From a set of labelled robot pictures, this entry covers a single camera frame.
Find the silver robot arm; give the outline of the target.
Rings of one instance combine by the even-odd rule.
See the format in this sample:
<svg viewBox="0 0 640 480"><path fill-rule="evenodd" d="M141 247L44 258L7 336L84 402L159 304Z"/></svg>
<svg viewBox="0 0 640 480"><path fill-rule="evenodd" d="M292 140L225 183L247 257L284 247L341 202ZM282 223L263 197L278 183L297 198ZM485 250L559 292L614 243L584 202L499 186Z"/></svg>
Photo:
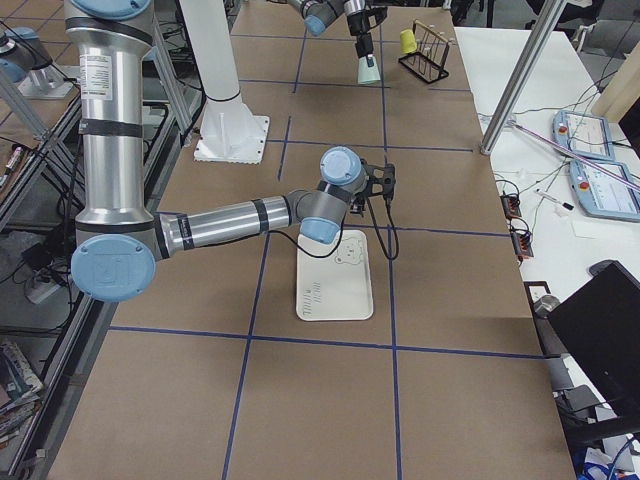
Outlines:
<svg viewBox="0 0 640 480"><path fill-rule="evenodd" d="M359 60L368 67L374 65L374 47L370 31L387 17L386 6L374 6L370 1L316 1L288 0L286 4L296 10L313 36L321 35L342 14L346 16L350 35L356 39Z"/></svg>
<svg viewBox="0 0 640 480"><path fill-rule="evenodd" d="M295 225L322 244L340 240L348 210L361 202L372 173L351 149L334 147L320 161L320 181L295 190L206 210L207 196L245 186L263 156L269 119L242 99L228 21L219 1L180 5L204 90L198 128L157 212L143 187L142 63L156 25L150 1L68 1L66 32L80 54L85 206L75 220L75 285L93 299L122 302L144 292L156 265L173 255L279 233Z"/></svg>

